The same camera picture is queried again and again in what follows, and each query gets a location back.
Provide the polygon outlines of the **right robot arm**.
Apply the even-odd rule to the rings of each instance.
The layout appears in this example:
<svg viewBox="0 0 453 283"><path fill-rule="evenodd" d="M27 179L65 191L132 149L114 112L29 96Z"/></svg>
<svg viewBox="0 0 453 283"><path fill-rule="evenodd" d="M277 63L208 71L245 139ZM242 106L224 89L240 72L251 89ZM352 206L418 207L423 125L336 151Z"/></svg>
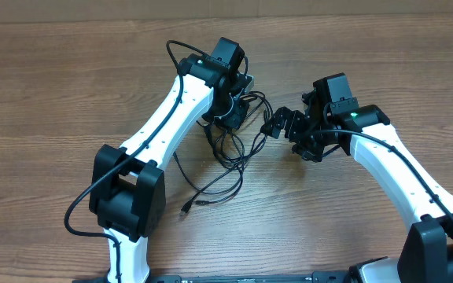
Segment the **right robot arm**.
<svg viewBox="0 0 453 283"><path fill-rule="evenodd" d="M312 281L453 282L453 195L414 158L386 114L376 105L360 106L343 73L315 81L302 102L304 112L279 108L262 133L284 134L294 153L316 163L343 149L371 174L407 228L399 257L315 271Z"/></svg>

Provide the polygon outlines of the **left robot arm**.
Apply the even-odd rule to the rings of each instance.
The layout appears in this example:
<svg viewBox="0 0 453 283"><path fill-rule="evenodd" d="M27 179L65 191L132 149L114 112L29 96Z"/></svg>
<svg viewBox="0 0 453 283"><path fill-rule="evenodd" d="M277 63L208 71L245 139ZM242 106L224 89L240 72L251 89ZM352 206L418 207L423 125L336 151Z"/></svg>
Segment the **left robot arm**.
<svg viewBox="0 0 453 283"><path fill-rule="evenodd" d="M166 204L164 171L199 118L227 130L244 122L249 105L241 96L253 85L238 70L244 59L240 45L226 38L210 54L194 49L175 63L172 88L145 125L120 147L98 150L89 209L109 243L110 269L102 282L148 281L148 238Z"/></svg>

